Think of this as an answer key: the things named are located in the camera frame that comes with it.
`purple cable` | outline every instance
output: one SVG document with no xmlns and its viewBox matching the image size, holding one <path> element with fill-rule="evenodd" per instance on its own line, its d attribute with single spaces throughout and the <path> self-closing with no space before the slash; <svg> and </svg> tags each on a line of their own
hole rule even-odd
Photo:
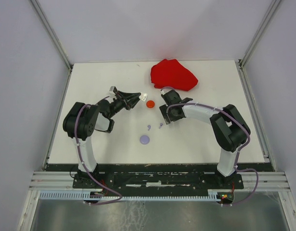
<svg viewBox="0 0 296 231">
<path fill-rule="evenodd" d="M 79 121 L 79 118 L 80 118 L 80 115 L 81 113 L 83 112 L 83 110 L 87 107 L 87 106 L 91 106 L 91 104 L 85 104 L 83 105 L 83 107 L 80 109 L 78 115 L 77 115 L 77 118 L 76 118 L 76 121 L 75 121 L 75 130 L 74 130 L 74 135 L 75 135 L 75 140 L 76 140 L 76 144 L 77 144 L 77 150 L 78 150 L 78 156 L 79 156 L 79 159 L 80 159 L 80 162 L 82 163 L 85 171 L 87 172 L 88 176 L 95 182 L 97 183 L 98 185 L 100 185 L 102 188 L 108 190 L 108 191 L 111 191 L 112 193 L 116 194 L 119 196 L 118 199 L 115 199 L 115 200 L 111 200 L 111 201 L 105 201 L 105 202 L 98 202 L 96 204 L 92 204 L 92 205 L 105 205 L 105 204 L 111 204 L 111 203 L 114 203 L 114 202 L 117 202 L 119 200 L 122 199 L 122 195 L 118 192 L 116 192 L 115 190 L 112 190 L 108 187 L 106 187 L 105 185 L 102 185 L 101 183 L 99 183 L 89 172 L 89 169 L 87 168 L 87 166 L 85 165 L 85 162 L 83 161 L 82 159 L 82 155 L 81 155 L 81 152 L 80 152 L 80 143 L 78 141 L 78 137 L 77 137 L 77 127 L 78 127 L 78 121 Z"/>
<path fill-rule="evenodd" d="M 107 98 L 109 98 L 109 96 L 106 96 L 105 98 L 101 99 L 100 101 L 102 101 L 102 100 L 106 100 Z"/>
<path fill-rule="evenodd" d="M 247 136 L 247 141 L 238 148 L 238 151 L 237 151 L 237 154 L 236 154 L 236 158 L 235 158 L 235 161 L 234 161 L 234 170 L 237 171 L 237 172 L 248 172 L 248 171 L 253 171 L 255 172 L 256 174 L 256 184 L 254 186 L 254 189 L 253 191 L 250 193 L 250 195 L 248 197 L 246 197 L 245 199 L 239 201 L 239 202 L 236 202 L 236 203 L 233 203 L 233 204 L 230 204 L 230 205 L 224 205 L 224 206 L 232 206 L 232 205 L 238 205 L 242 202 L 245 202 L 247 200 L 249 200 L 255 193 L 257 187 L 258 187 L 258 183 L 259 183 L 259 174 L 258 172 L 253 169 L 253 168 L 248 168 L 248 169 L 243 169 L 243 170 L 238 170 L 237 169 L 237 164 L 238 164 L 238 160 L 239 160 L 239 156 L 240 156 L 240 151 L 246 147 L 249 143 L 250 143 L 250 136 L 248 134 L 248 132 L 246 131 L 246 129 L 236 120 L 234 119 L 231 115 L 229 115 L 228 113 L 224 112 L 223 110 L 220 110 L 218 108 L 214 108 L 214 107 L 211 107 L 211 106 L 208 106 L 208 105 L 205 105 L 205 104 L 201 104 L 201 103 L 177 103 L 177 104 L 173 104 L 173 105 L 170 105 L 168 106 L 167 110 L 166 110 L 166 114 L 168 114 L 168 111 L 171 107 L 176 107 L 176 106 L 185 106 L 185 105 L 194 105 L 194 106 L 201 106 L 201 107 L 205 107 L 205 108 L 208 108 L 208 109 L 212 109 L 212 110 L 215 110 L 215 111 L 218 111 L 222 114 L 224 114 L 226 117 L 228 117 L 232 122 L 234 122 L 244 133 L 245 135 Z"/>
</svg>

